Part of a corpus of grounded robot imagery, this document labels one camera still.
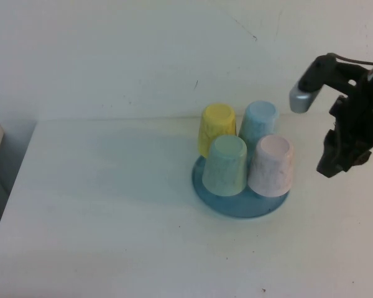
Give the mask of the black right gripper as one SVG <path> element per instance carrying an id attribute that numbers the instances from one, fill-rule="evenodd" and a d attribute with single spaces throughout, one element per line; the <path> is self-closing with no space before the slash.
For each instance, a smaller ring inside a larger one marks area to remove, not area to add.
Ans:
<path id="1" fill-rule="evenodd" d="M 339 97 L 329 113 L 340 129 L 329 130 L 323 141 L 323 154 L 317 172 L 332 178 L 365 164 L 373 147 L 373 83 L 350 86 L 345 98 Z M 350 146 L 348 141 L 356 141 Z"/>

